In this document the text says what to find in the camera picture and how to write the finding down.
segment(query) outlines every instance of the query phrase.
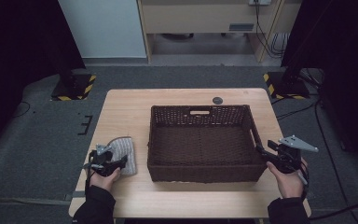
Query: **white wall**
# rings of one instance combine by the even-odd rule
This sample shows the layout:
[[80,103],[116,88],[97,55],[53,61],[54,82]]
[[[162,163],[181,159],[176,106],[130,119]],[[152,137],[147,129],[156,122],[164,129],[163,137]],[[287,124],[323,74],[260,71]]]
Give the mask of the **white wall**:
[[83,58],[146,58],[136,0],[59,0]]

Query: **gray carpet floor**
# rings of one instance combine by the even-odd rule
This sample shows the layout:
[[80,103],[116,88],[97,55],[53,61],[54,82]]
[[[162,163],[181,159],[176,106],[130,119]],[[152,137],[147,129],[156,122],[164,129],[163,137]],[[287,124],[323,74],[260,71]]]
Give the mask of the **gray carpet floor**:
[[[96,80],[86,100],[50,101],[59,77],[29,85],[23,101],[0,136],[0,199],[37,199],[53,205],[0,203],[0,223],[71,223],[69,201],[76,187],[106,93],[112,89],[156,88],[264,88],[263,74],[280,71],[262,66],[100,66],[88,67]],[[316,90],[309,86],[310,92]],[[286,99],[273,104],[277,116],[302,109],[318,100]],[[358,154],[340,148],[324,109],[318,107],[328,148],[324,144],[314,107],[279,119],[284,136],[295,134],[318,147],[303,153],[310,164],[308,200],[312,217],[358,203]],[[81,123],[92,122],[86,135]],[[335,167],[345,196],[335,174]],[[358,208],[353,210],[358,219]],[[312,223],[356,223],[351,212]]]

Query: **wicker basket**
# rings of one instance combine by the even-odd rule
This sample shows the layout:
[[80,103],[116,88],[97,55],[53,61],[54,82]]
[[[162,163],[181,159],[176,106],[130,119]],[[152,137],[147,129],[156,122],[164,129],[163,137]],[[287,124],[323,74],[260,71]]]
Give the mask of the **wicker basket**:
[[248,105],[154,105],[147,168],[153,181],[257,181],[267,168]]

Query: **wooden table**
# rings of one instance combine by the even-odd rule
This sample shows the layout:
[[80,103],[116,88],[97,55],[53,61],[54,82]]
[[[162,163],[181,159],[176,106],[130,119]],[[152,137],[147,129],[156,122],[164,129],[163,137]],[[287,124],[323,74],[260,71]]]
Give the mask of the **wooden table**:
[[[89,150],[120,136],[133,141],[137,174],[122,176],[112,189],[117,200],[114,217],[255,218],[268,217],[267,206],[280,197],[275,177],[267,169],[258,182],[163,183],[152,182],[147,170],[150,107],[152,105],[249,105],[263,142],[277,141],[282,132],[263,89],[153,89],[111,90],[107,93]],[[76,191],[84,190],[82,171]],[[73,216],[85,198],[74,198]],[[304,201],[310,216],[308,201]]]

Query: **black sleeve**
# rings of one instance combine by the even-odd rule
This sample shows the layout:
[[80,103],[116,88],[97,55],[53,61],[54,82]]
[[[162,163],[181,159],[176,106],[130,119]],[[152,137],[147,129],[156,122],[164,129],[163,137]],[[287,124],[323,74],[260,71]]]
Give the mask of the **black sleeve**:
[[309,224],[301,198],[276,199],[268,206],[271,224]]
[[86,201],[75,212],[72,223],[113,224],[115,203],[112,194],[106,189],[91,186]]

